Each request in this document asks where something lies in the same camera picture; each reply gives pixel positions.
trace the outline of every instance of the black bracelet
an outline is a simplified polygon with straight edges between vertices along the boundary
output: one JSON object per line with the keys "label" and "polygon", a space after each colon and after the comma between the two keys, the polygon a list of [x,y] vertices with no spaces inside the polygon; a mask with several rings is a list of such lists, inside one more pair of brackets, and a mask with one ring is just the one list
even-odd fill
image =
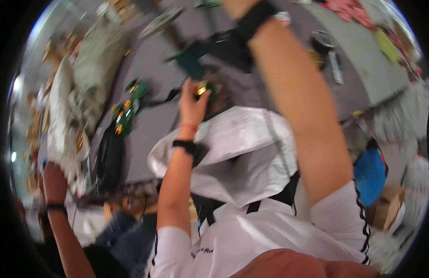
{"label": "black bracelet", "polygon": [[256,33],[256,30],[276,14],[276,9],[266,0],[253,6],[237,23],[238,34],[244,42],[248,42]]}
{"label": "black bracelet", "polygon": [[65,205],[59,204],[46,204],[46,215],[48,215],[48,211],[50,210],[61,210],[68,217],[68,213],[66,211]]}

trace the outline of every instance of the gray tabletop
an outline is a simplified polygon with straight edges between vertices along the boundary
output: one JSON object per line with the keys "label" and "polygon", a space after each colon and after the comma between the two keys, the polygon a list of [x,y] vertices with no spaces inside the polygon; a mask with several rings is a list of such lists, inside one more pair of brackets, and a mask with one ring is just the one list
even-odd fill
{"label": "gray tabletop", "polygon": [[[310,34],[313,30],[323,29],[323,26],[302,6],[287,0],[275,0],[274,3],[281,11],[288,11],[292,17],[290,28],[296,36],[310,47]],[[193,8],[193,0],[162,0],[163,7],[184,6],[184,13],[175,21],[175,26],[186,40],[206,38],[211,35],[204,13]],[[232,20],[224,13],[221,7],[211,9],[218,32],[234,27]],[[160,34],[156,34],[146,41],[135,41],[131,52],[122,61],[119,72],[115,78],[112,104],[120,103],[129,96],[124,92],[125,86],[134,78],[146,79],[151,84],[148,92],[155,100],[163,100],[172,88],[180,87],[185,74],[174,63],[163,61],[173,54],[168,42]],[[368,106],[367,94],[358,74],[346,58],[344,52],[338,47],[337,53],[341,57],[344,68],[344,85],[334,82],[331,70],[324,70],[324,77],[334,96],[340,119],[349,117],[357,109],[365,110]],[[244,74],[210,55],[200,59],[202,64],[210,64],[219,68],[222,83],[232,94],[236,105],[263,107],[275,110],[263,82],[257,72]],[[111,114],[106,113],[99,125],[91,145],[95,152],[101,140],[104,129],[110,124]],[[133,184],[154,178],[148,169],[146,158],[152,147],[179,122],[177,100],[155,108],[143,109],[134,119],[133,130],[126,137],[126,159],[123,183]]]}

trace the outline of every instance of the plastic bag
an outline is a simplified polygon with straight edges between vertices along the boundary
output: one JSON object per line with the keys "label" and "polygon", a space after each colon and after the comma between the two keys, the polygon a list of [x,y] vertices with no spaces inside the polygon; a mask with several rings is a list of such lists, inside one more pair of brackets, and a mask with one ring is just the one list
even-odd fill
{"label": "plastic bag", "polygon": [[[157,178],[167,171],[177,133],[162,138],[148,155]],[[193,169],[191,192],[238,208],[278,194],[298,168],[287,121],[263,108],[232,107],[201,123],[195,142],[210,150]]]}

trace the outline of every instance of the red cloth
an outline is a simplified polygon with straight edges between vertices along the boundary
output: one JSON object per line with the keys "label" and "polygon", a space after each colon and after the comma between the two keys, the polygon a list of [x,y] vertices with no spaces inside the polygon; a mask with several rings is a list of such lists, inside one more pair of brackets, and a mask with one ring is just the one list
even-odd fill
{"label": "red cloth", "polygon": [[357,0],[326,0],[326,3],[322,4],[322,6],[334,11],[345,21],[351,21],[352,18],[355,18],[366,28],[371,30],[375,28],[371,19],[367,16],[366,10]]}

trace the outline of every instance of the dark clothing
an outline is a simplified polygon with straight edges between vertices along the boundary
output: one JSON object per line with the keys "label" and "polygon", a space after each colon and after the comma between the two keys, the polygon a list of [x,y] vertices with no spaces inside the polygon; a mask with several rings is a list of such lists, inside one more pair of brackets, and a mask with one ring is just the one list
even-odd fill
{"label": "dark clothing", "polygon": [[[94,244],[83,249],[97,278],[141,278],[145,274],[156,235],[156,214],[142,216],[117,212]],[[65,276],[54,239],[36,244],[46,264]]]}

